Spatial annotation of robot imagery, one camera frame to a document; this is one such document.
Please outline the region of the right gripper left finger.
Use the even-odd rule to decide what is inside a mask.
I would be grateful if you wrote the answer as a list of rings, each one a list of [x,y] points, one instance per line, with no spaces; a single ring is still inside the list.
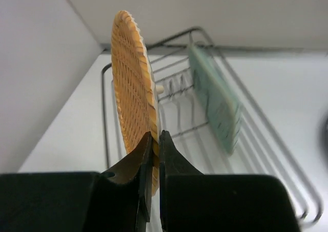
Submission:
[[[145,231],[152,137],[108,170],[1,175],[1,231]]]

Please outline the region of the light green rectangular plate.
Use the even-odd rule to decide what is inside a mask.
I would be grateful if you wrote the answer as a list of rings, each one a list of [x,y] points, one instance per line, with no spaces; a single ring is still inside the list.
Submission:
[[[191,43],[188,57],[194,92],[214,136],[227,154],[233,154],[241,128],[242,103],[221,68],[205,48]]]

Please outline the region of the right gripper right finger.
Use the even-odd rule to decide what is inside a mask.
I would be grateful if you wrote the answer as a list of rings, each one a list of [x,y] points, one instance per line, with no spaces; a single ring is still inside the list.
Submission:
[[[159,140],[163,231],[300,231],[289,195],[270,175],[205,175]]]

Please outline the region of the round woven bamboo plate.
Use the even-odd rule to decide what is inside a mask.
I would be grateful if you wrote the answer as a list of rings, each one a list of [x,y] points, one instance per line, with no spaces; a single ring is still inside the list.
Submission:
[[[133,16],[116,13],[111,32],[112,75],[116,107],[127,153],[132,152],[144,133],[153,138],[152,195],[159,188],[159,136],[161,131],[158,94],[147,48]]]

